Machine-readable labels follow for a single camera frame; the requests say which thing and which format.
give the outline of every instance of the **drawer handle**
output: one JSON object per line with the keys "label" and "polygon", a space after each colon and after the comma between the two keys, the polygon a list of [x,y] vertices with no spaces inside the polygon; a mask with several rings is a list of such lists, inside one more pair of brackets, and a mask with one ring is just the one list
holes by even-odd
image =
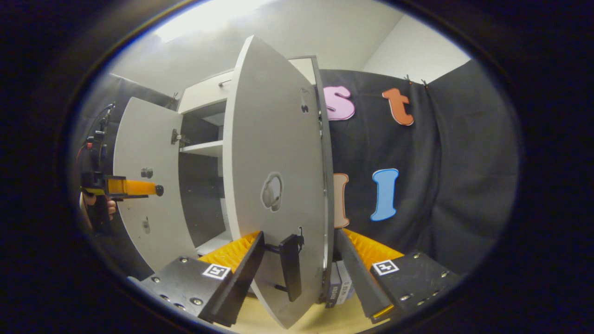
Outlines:
{"label": "drawer handle", "polygon": [[229,81],[231,81],[231,79],[219,82],[219,87],[223,87],[223,84]]}

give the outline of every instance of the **white wall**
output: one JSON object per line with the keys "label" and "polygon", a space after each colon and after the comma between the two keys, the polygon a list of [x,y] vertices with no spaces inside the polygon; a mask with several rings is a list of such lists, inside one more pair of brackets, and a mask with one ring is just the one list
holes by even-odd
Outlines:
{"label": "white wall", "polygon": [[363,67],[365,72],[427,83],[463,65],[470,58],[456,45],[404,15]]}
{"label": "white wall", "polygon": [[256,34],[286,57],[316,55],[320,68],[362,70],[402,13],[371,0],[282,0],[217,29],[168,43],[154,33],[133,43],[110,69],[173,95],[235,66],[247,37]]}

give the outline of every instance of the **open cabinet door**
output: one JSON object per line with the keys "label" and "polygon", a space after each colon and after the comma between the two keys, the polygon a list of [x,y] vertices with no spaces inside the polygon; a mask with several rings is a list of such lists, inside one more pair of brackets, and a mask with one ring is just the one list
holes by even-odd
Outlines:
{"label": "open cabinet door", "polygon": [[252,283],[289,328],[317,302],[327,245],[327,197],[314,86],[262,40],[247,38],[233,78],[223,133],[223,178],[233,239],[263,231],[267,244],[304,236],[301,294],[289,301],[280,256],[266,251]]}
{"label": "open cabinet door", "polygon": [[113,174],[141,180],[140,171],[151,168],[153,176],[142,179],[160,184],[161,197],[125,199],[118,212],[134,246],[154,271],[178,256],[196,257],[184,218],[179,193],[179,133],[183,115],[132,97],[118,127],[113,152]]}

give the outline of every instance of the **hand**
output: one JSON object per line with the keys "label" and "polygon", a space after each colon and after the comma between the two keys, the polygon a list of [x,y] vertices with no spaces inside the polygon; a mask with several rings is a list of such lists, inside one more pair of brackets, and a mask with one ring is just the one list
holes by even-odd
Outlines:
{"label": "hand", "polygon": [[[95,205],[95,202],[97,202],[97,197],[95,195],[87,195],[85,193],[83,194],[83,200],[84,200],[84,204],[88,205],[88,206],[93,206]],[[115,201],[112,201],[112,199],[108,196],[108,214],[109,214],[109,220],[113,220],[113,214],[116,212],[116,204]]]}

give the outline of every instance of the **cabinet door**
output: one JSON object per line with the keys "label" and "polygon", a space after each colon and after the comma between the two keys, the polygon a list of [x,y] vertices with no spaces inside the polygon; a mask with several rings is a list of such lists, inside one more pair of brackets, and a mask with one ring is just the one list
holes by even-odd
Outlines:
{"label": "cabinet door", "polygon": [[288,328],[317,301],[324,271],[328,220],[316,92],[254,36],[246,40],[230,84],[223,177],[233,239],[263,231],[267,244],[279,245],[302,231],[305,240],[302,292],[294,302],[274,288],[285,285],[278,254],[265,252],[252,283],[270,315]]}
{"label": "cabinet door", "polygon": [[[176,257],[196,257],[179,193],[179,143],[171,132],[181,130],[183,116],[132,97],[119,124],[113,153],[113,174],[150,181],[165,189],[161,197],[125,199],[118,211],[136,249],[158,271]],[[150,179],[140,171],[151,168]]]}

